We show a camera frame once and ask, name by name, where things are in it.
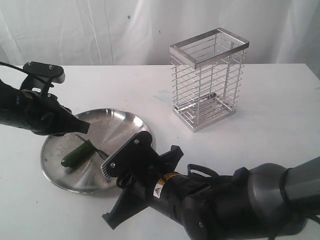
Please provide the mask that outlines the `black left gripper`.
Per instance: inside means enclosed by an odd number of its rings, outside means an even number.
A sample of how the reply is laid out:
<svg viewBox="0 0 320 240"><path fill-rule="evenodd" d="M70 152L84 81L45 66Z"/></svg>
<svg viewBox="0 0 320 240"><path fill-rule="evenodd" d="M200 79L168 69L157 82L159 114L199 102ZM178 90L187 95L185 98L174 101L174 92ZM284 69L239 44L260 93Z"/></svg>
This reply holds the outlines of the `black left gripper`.
<svg viewBox="0 0 320 240"><path fill-rule="evenodd" d="M90 123L75 117L70 109L51 98L22 92L15 97L14 125L36 135L63 136L66 133L87 134Z"/></svg>

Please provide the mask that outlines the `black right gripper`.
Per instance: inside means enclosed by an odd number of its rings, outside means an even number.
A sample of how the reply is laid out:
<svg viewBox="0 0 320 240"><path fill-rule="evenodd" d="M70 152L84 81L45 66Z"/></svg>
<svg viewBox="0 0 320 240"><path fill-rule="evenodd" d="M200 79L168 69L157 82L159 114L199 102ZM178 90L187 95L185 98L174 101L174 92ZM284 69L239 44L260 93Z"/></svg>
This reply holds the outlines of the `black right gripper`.
<svg viewBox="0 0 320 240"><path fill-rule="evenodd" d="M118 177L122 192L102 218L115 230L120 224L150 207L172 220L196 220L200 216L200 182L175 172L184 153L178 145L155 154L154 168Z"/></svg>

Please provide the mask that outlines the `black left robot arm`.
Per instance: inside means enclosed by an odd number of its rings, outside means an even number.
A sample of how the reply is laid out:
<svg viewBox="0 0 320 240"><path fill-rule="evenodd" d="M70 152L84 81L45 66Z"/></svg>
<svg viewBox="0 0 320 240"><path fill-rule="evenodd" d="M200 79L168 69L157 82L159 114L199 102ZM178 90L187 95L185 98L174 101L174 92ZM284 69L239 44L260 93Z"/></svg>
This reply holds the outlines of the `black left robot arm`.
<svg viewBox="0 0 320 240"><path fill-rule="evenodd" d="M40 136L87 134L90 123L78 119L54 94L44 96L0 82L0 123Z"/></svg>

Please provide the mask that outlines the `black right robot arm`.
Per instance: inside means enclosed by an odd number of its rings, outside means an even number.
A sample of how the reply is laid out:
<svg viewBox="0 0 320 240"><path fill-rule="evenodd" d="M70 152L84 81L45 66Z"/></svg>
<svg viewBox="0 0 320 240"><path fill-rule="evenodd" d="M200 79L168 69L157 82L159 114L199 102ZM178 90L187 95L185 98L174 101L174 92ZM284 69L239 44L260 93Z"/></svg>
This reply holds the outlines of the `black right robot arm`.
<svg viewBox="0 0 320 240"><path fill-rule="evenodd" d="M183 152L177 145L157 154L150 144L129 143L101 170L122 192L104 215L111 228L146 208L183 226L192 240L245 240L292 236L308 220L320 220L320 160L286 168L264 163L220 175L189 164L175 168Z"/></svg>

